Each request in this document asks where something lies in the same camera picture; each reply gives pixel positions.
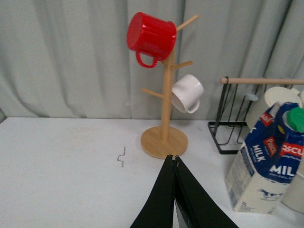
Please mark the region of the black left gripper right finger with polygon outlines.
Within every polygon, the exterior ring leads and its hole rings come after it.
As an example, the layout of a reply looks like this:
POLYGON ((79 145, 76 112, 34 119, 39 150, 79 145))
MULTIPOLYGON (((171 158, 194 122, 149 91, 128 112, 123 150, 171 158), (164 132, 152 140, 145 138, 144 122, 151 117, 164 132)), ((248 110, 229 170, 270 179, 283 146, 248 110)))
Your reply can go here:
POLYGON ((236 228, 180 157, 173 160, 175 199, 188 228, 236 228))

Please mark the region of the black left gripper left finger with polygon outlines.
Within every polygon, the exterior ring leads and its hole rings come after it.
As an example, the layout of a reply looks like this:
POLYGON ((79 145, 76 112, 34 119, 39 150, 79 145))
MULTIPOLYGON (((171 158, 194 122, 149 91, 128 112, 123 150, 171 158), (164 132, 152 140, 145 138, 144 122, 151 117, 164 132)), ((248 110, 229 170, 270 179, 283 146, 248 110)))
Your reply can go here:
POLYGON ((175 199, 173 156, 164 160, 152 191, 132 228, 172 228, 175 199))

